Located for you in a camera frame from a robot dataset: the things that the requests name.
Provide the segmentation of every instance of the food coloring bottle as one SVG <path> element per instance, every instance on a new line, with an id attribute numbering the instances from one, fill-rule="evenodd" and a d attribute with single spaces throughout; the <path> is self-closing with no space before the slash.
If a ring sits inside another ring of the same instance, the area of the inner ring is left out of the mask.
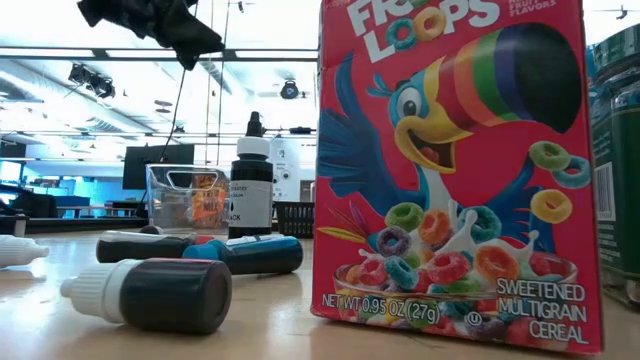
<path id="1" fill-rule="evenodd" d="M 96 258 L 101 263 L 155 257 L 179 259 L 188 246 L 196 243 L 196 237 L 196 234 L 180 238 L 171 235 L 105 231 L 100 235 L 96 245 Z"/>
<path id="2" fill-rule="evenodd" d="M 293 236 L 245 236 L 219 240 L 205 245 L 189 246 L 183 257 L 190 259 L 220 260 L 227 264 L 231 274 L 284 274 L 302 264 L 302 245 Z"/>
<path id="3" fill-rule="evenodd" d="M 33 239 L 12 235 L 0 236 L 0 268 L 28 265 L 33 260 L 49 255 L 49 248 L 36 244 Z"/>
<path id="4" fill-rule="evenodd" d="M 67 279 L 60 294 L 81 314 L 151 331 L 210 334 L 231 302 L 231 274 L 220 261 L 122 260 Z"/>
<path id="5" fill-rule="evenodd" d="M 267 161 L 269 141 L 262 138 L 257 111 L 236 148 L 240 159 L 231 163 L 229 238 L 271 234 L 273 164 Z"/>

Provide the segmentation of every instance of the bottle label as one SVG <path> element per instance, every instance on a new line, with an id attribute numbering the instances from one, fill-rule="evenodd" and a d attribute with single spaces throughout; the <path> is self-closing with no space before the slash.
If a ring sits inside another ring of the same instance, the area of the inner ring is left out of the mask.
<path id="1" fill-rule="evenodd" d="M 270 228 L 272 187 L 270 181 L 231 181 L 229 226 Z"/>

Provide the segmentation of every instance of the computer monitor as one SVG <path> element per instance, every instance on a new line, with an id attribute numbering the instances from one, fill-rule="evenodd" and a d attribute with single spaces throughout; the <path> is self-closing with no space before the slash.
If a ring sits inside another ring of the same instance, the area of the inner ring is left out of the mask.
<path id="1" fill-rule="evenodd" d="M 161 146 L 128 146 L 124 156 L 124 173 L 122 188 L 125 190 L 144 190 L 147 185 L 146 165 L 160 164 L 163 145 Z M 165 151 L 163 164 L 193 164 L 195 145 L 169 145 Z M 171 178 L 177 186 L 189 187 L 191 176 Z"/>

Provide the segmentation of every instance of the cereal box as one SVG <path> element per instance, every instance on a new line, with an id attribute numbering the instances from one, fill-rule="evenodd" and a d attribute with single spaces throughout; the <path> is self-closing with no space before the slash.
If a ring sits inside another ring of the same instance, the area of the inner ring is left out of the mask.
<path id="1" fill-rule="evenodd" d="M 311 310 L 602 350 L 579 0 L 325 0 Z"/>

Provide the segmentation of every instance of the black dropper bottle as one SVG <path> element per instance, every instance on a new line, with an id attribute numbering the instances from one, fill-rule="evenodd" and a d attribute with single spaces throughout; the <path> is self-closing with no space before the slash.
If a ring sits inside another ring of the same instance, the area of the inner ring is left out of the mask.
<path id="1" fill-rule="evenodd" d="M 236 149 L 240 159 L 231 163 L 229 238 L 270 234 L 273 164 L 267 161 L 269 141 L 262 137 L 257 111 L 251 113 Z"/>

